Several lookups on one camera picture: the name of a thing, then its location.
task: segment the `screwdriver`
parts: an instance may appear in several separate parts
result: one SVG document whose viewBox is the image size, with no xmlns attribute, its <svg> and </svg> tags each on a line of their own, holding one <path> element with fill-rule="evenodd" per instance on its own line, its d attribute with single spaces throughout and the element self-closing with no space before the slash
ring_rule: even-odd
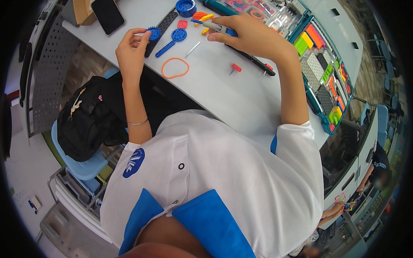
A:
<svg viewBox="0 0 413 258">
<path fill-rule="evenodd" d="M 227 26 L 216 24 L 216 23 L 213 23 L 211 21 L 204 21 L 204 22 L 198 21 L 198 20 L 191 20 L 191 21 L 194 22 L 194 23 L 202 24 L 206 28 L 213 29 L 213 30 L 215 30 L 217 32 L 221 32 L 225 35 L 238 37 L 238 33 L 235 30 L 233 30 L 233 29 L 231 29 Z"/>
</svg>

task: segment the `school logo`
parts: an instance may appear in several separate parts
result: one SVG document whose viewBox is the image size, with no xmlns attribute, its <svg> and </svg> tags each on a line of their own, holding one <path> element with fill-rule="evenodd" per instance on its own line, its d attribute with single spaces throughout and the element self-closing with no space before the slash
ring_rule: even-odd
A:
<svg viewBox="0 0 413 258">
<path fill-rule="evenodd" d="M 135 150 L 128 164 L 126 165 L 125 171 L 123 172 L 123 177 L 128 178 L 131 175 L 135 174 L 140 168 L 140 165 L 142 164 L 144 158 L 145 151 L 142 148 Z"/>
</svg>

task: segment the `hand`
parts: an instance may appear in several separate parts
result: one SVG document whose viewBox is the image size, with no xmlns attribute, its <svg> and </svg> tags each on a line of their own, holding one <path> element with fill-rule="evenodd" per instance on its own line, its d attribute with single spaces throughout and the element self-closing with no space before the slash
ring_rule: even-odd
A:
<svg viewBox="0 0 413 258">
<path fill-rule="evenodd" d="M 344 212 L 344 204 L 340 204 L 338 209 L 336 210 L 336 212 L 332 215 L 332 217 L 335 218 L 343 212 Z"/>
<path fill-rule="evenodd" d="M 146 45 L 149 42 L 151 31 L 144 28 L 133 28 L 128 30 L 115 50 L 121 70 L 123 86 L 138 88 L 140 76 L 145 62 Z"/>
<path fill-rule="evenodd" d="M 277 66 L 290 58 L 298 60 L 297 50 L 291 43 L 246 13 L 216 17 L 212 22 L 233 28 L 238 37 L 215 32 L 208 36 L 209 41 L 222 42 L 247 54 L 271 59 Z"/>
<path fill-rule="evenodd" d="M 338 202 L 338 203 L 336 203 L 336 204 L 331 208 L 331 211 L 332 211 L 333 213 L 336 213 L 336 212 L 338 212 L 339 210 L 342 211 L 342 209 L 344 209 L 344 203 Z"/>
</svg>

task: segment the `blue wheel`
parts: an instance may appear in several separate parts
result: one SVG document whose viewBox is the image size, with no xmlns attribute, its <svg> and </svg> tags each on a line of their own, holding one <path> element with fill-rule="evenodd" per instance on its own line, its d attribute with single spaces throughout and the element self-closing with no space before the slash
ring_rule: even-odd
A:
<svg viewBox="0 0 413 258">
<path fill-rule="evenodd" d="M 182 28 L 178 28 L 172 32 L 171 37 L 173 41 L 180 42 L 186 38 L 186 35 L 187 35 L 186 30 Z"/>
<path fill-rule="evenodd" d="M 161 30 L 158 27 L 149 27 L 147 30 L 152 32 L 149 41 L 155 41 L 161 36 Z"/>
<path fill-rule="evenodd" d="M 197 12 L 197 6 L 194 0 L 179 0 L 175 5 L 179 15 L 189 18 Z"/>
</svg>

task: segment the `orange rubber band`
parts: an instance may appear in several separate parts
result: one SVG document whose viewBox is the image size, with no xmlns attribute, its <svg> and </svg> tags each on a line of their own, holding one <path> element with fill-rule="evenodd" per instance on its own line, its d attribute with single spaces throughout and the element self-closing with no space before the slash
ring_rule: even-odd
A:
<svg viewBox="0 0 413 258">
<path fill-rule="evenodd" d="M 181 60 L 182 62 L 184 62 L 184 63 L 188 66 L 188 70 L 186 70 L 186 72 L 184 72 L 183 74 L 178 74 L 178 75 L 174 75 L 174 76 L 172 76 L 172 77 L 167 77 L 167 76 L 164 74 L 164 66 L 165 66 L 165 64 L 166 64 L 167 62 L 171 61 L 172 59 L 178 59 L 178 60 Z M 169 58 L 169 59 L 162 65 L 162 69 L 161 69 L 161 73 L 162 73 L 162 75 L 163 75 L 166 79 L 172 79 L 172 78 L 175 78 L 175 77 L 183 76 L 183 75 L 185 75 L 188 71 L 189 71 L 189 65 L 188 65 L 188 63 L 185 62 L 183 59 L 181 59 L 181 58 L 179 58 L 179 57 Z"/>
<path fill-rule="evenodd" d="M 255 10 L 255 9 L 251 10 L 250 15 L 251 15 L 252 17 L 256 18 L 256 19 L 259 20 L 259 21 L 263 21 L 263 20 L 264 20 L 264 15 L 263 15 L 260 11 L 258 11 L 258 10 Z"/>
</svg>

